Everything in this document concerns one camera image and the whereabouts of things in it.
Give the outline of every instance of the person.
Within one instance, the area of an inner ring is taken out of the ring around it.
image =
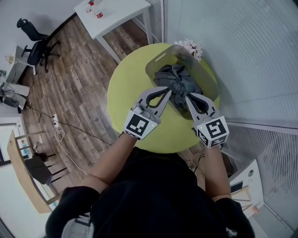
[[[178,154],[139,149],[122,134],[77,187],[66,188],[46,224],[60,238],[68,221],[90,213],[94,238],[255,237],[231,199],[219,146],[205,151],[205,188]]]

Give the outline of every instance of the white cable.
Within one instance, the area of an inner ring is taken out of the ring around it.
[[[59,132],[63,132],[63,136],[61,139],[58,138],[58,133]],[[66,150],[64,149],[64,147],[60,144],[60,142],[63,140],[65,136],[65,131],[64,130],[59,130],[59,127],[57,127],[57,130],[55,131],[55,137],[59,142],[59,146],[64,150],[64,152],[66,153],[66,155],[71,159],[71,161],[75,164],[75,166],[77,166],[78,169],[82,170],[85,174],[87,174],[83,169],[81,169],[75,162],[74,160],[69,156],[69,154],[67,154]]]

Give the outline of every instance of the flower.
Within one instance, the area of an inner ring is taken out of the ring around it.
[[[185,38],[185,40],[175,41],[174,44],[183,46],[196,60],[201,61],[203,51],[193,40]]]

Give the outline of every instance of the black chair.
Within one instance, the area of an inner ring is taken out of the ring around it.
[[[42,61],[45,60],[45,71],[48,72],[47,69],[47,61],[50,55],[60,57],[59,54],[51,53],[52,49],[58,44],[60,45],[60,41],[55,42],[52,46],[47,46],[48,42],[50,41],[48,35],[44,35],[39,33],[33,24],[28,21],[27,19],[20,18],[17,23],[17,27],[21,28],[23,32],[27,34],[27,36],[32,41],[37,41],[32,49],[25,49],[22,53],[22,57],[25,52],[30,52],[27,63],[32,66],[36,66],[38,63],[42,66]]]
[[[31,174],[31,176],[34,179],[36,179],[41,184],[46,184],[48,186],[50,186],[51,183],[62,178],[62,176],[61,176],[61,177],[58,177],[58,178],[52,180],[52,177],[54,175],[66,170],[66,168],[63,168],[63,169],[52,174],[48,168],[52,167],[53,165],[46,166],[43,163],[43,161],[41,160],[41,158],[38,156],[33,157],[32,159],[24,160],[24,163],[25,163],[25,166],[28,169],[29,173]]]

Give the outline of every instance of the plastic bin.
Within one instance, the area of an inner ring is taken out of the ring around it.
[[[179,45],[169,47],[146,65],[146,74],[151,79],[153,85],[156,86],[154,83],[155,73],[163,66],[173,64],[179,64],[186,67],[191,77],[193,77],[196,80],[196,83],[201,87],[204,96],[210,98],[212,101],[215,101],[215,99],[218,98],[219,92],[217,83],[203,66],[184,47]],[[175,107],[171,102],[169,103],[177,113],[185,119],[192,119],[190,112],[186,112],[183,108]]]

